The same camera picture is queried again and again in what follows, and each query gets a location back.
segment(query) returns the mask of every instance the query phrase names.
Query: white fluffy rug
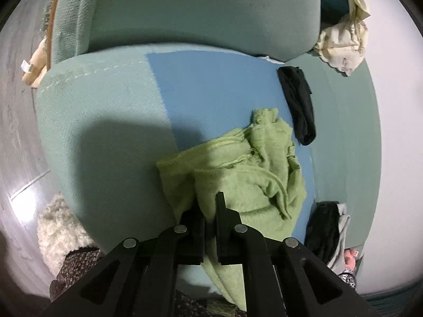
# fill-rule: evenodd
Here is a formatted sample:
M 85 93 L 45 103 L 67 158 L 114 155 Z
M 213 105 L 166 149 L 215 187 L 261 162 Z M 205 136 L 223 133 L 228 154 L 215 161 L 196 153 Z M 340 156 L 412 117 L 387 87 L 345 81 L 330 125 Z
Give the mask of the white fluffy rug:
M 69 252 L 95 246 L 61 195 L 55 195 L 39 216 L 37 234 L 44 262 L 54 276 Z

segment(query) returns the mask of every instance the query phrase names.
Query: black cloth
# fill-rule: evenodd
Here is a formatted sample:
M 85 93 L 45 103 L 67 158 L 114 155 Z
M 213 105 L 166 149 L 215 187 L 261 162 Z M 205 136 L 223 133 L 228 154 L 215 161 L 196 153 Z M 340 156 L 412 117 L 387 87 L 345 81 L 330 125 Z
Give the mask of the black cloth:
M 295 137 L 302 145 L 308 145 L 316 138 L 316 126 L 311 90 L 304 73 L 297 67 L 280 67 L 278 77 L 291 112 Z
M 338 243 L 338 202 L 318 203 L 308 221 L 304 245 L 327 264 L 335 254 Z

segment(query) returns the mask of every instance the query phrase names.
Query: pink toy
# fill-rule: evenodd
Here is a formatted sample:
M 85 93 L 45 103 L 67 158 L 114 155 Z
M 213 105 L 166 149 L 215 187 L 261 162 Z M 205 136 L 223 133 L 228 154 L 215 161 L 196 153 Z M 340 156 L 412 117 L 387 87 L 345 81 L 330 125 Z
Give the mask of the pink toy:
M 355 268 L 355 257 L 358 255 L 358 251 L 354 249 L 346 249 L 344 251 L 345 267 L 354 270 Z

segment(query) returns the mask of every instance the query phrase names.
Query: fabric tag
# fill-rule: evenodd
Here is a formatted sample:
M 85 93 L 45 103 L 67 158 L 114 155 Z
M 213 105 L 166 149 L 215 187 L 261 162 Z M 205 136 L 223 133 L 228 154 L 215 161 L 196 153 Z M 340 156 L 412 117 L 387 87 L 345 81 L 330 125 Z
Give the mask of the fabric tag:
M 270 63 L 283 65 L 285 62 L 278 61 L 277 59 L 270 58 L 270 56 L 258 56 L 257 58 L 265 59 Z
M 22 64 L 21 64 L 21 69 L 25 72 L 25 73 L 30 73 L 32 71 L 33 65 L 29 64 L 27 61 L 23 60 Z

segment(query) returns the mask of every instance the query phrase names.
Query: white wall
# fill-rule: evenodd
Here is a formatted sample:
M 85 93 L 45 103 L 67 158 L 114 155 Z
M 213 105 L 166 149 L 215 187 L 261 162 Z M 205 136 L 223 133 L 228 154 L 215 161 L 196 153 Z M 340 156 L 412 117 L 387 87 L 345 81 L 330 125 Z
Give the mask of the white wall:
M 372 293 L 423 274 L 423 38 L 399 0 L 365 1 L 382 168 L 357 282 L 359 293 Z

